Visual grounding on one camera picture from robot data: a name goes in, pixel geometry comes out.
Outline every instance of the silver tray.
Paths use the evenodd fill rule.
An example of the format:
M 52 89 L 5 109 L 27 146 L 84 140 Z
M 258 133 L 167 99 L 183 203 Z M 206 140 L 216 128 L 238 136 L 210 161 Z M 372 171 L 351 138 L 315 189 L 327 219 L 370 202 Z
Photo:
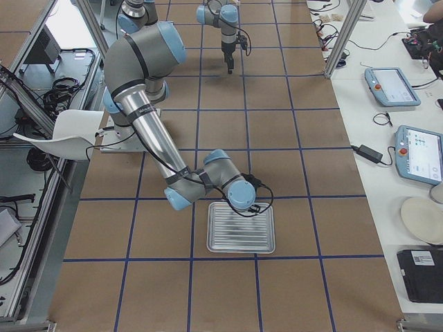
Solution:
M 256 204 L 262 210 L 268 206 L 267 203 Z M 207 246 L 212 252 L 272 253 L 275 250 L 272 207 L 263 214 L 246 218 L 232 211 L 226 202 L 211 203 Z

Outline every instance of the metal tray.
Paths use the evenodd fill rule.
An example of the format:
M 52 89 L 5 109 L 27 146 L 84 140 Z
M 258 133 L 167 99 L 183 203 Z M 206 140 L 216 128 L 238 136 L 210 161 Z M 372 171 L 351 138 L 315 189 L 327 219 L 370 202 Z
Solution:
M 268 206 L 267 203 L 256 204 L 262 209 Z M 232 211 L 226 202 L 211 203 L 207 246 L 212 252 L 272 253 L 275 250 L 272 207 L 263 214 L 246 218 Z

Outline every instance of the charger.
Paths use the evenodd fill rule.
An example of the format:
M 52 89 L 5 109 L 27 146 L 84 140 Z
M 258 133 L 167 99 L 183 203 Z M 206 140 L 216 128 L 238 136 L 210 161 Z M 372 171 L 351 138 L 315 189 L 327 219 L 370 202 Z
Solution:
M 372 161 L 375 164 L 381 162 L 383 158 L 383 154 L 367 147 L 366 145 L 360 145 L 360 147 L 356 147 L 355 145 L 351 145 L 351 148 L 359 155 L 365 159 Z

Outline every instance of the tablet screen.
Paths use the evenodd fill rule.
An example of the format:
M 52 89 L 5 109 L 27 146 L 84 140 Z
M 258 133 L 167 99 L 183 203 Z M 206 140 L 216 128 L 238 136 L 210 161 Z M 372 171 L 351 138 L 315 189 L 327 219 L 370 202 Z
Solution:
M 373 70 L 373 73 L 389 102 L 412 102 L 415 100 L 409 87 L 395 69 Z
M 408 173 L 442 181 L 442 146 L 440 137 L 408 129 Z

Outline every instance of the white round plate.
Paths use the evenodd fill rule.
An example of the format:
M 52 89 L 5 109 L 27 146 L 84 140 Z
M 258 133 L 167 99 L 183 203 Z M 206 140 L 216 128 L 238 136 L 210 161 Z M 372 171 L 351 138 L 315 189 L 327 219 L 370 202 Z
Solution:
M 443 211 L 430 199 L 407 199 L 401 206 L 401 218 L 408 230 L 422 241 L 443 244 Z

